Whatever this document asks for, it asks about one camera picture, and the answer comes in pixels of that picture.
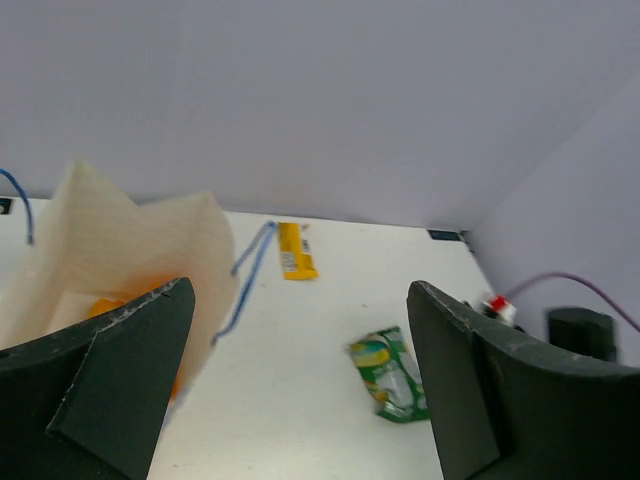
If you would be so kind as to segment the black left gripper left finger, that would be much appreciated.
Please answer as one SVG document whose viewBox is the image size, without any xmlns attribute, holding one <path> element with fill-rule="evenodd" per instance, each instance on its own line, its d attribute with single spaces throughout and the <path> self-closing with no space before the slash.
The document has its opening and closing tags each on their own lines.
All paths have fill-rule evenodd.
<svg viewBox="0 0 640 480">
<path fill-rule="evenodd" d="M 147 477 L 195 307 L 174 279 L 1 352 L 4 479 Z"/>
</svg>

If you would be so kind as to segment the green Fox's candy bag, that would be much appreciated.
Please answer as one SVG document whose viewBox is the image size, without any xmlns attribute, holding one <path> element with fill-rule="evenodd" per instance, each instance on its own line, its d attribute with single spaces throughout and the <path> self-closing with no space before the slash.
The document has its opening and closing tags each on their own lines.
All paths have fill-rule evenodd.
<svg viewBox="0 0 640 480">
<path fill-rule="evenodd" d="M 420 371 L 398 326 L 369 333 L 348 352 L 377 416 L 398 424 L 430 419 Z"/>
</svg>

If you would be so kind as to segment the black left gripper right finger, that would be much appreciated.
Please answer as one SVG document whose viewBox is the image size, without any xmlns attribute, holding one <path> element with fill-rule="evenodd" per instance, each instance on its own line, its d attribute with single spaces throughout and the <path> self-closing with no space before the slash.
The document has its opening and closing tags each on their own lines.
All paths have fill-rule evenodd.
<svg viewBox="0 0 640 480">
<path fill-rule="evenodd" d="M 635 479 L 639 372 L 542 342 L 425 281 L 407 297 L 447 479 Z"/>
</svg>

